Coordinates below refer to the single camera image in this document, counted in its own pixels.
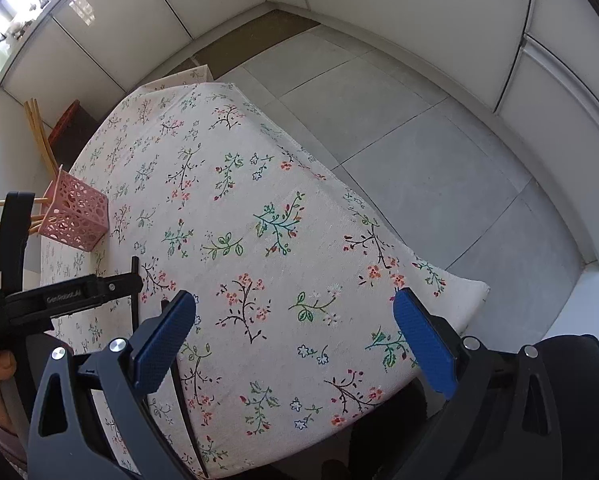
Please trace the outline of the black gold-banded chopstick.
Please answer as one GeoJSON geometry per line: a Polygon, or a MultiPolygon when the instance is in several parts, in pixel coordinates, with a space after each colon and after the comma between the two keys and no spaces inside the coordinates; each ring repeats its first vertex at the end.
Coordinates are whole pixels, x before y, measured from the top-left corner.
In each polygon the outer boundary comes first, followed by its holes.
{"type": "MultiPolygon", "coordinates": [[[[140,303],[140,295],[136,292],[131,296],[131,326],[132,330],[135,332],[140,326],[140,317],[139,317],[139,303],[140,303]]],[[[208,471],[206,465],[204,463],[202,453],[200,452],[200,448],[196,442],[196,437],[194,434],[194,429],[192,426],[191,420],[188,418],[188,405],[186,405],[185,395],[183,391],[183,385],[181,382],[181,375],[179,372],[179,366],[177,361],[173,361],[170,366],[170,376],[173,383],[173,391],[176,393],[176,398],[179,405],[180,414],[182,416],[182,420],[185,426],[186,433],[188,434],[188,440],[192,445],[197,463],[200,465],[200,469],[202,469],[203,477],[208,479],[208,471]]]]}

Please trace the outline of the white kitchen cabinets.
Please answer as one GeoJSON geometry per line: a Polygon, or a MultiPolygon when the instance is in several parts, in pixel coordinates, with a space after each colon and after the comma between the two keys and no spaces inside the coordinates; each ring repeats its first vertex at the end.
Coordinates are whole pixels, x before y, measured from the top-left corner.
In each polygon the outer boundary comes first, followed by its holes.
{"type": "Polygon", "coordinates": [[[52,0],[0,70],[49,122],[95,117],[183,52],[267,8],[346,32],[495,129],[599,263],[599,0],[52,0]]]}

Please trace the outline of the pink perforated utensil holder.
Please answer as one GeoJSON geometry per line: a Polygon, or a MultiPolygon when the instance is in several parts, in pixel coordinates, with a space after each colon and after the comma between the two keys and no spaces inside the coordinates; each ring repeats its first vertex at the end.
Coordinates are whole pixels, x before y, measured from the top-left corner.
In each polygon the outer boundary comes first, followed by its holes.
{"type": "Polygon", "coordinates": [[[108,199],[96,188],[87,185],[58,168],[56,178],[44,195],[43,219],[39,234],[57,243],[92,252],[108,232],[108,199]]]}

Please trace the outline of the red-lined dark trash bin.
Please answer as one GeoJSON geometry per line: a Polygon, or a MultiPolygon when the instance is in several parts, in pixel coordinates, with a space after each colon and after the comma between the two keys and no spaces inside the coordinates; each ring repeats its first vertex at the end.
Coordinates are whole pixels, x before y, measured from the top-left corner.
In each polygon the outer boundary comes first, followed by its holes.
{"type": "Polygon", "coordinates": [[[79,100],[72,102],[49,135],[49,144],[57,165],[65,170],[72,168],[99,125],[79,100]]]}

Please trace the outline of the floral tablecloth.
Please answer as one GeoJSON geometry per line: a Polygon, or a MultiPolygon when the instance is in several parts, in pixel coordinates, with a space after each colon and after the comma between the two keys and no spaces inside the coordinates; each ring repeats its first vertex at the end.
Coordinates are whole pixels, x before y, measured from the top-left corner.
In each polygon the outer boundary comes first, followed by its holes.
{"type": "MultiPolygon", "coordinates": [[[[133,91],[72,175],[106,195],[92,252],[42,240],[45,284],[140,261],[139,317],[185,290],[196,318],[178,354],[211,479],[293,455],[372,411],[418,375],[395,322],[410,288],[463,330],[488,295],[417,256],[327,167],[233,84],[196,68],[133,91]]],[[[131,334],[131,301],[57,318],[78,353],[131,334]]],[[[171,379],[150,414],[203,477],[171,379]]]]}

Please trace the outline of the brown floor mat right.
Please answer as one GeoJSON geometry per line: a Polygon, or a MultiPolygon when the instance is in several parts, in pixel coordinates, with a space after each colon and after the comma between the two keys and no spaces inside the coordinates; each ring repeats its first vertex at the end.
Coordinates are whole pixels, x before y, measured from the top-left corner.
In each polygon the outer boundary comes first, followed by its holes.
{"type": "Polygon", "coordinates": [[[254,56],[318,25],[310,18],[273,10],[228,32],[200,49],[192,58],[198,65],[207,65],[212,76],[218,78],[254,56]]]}

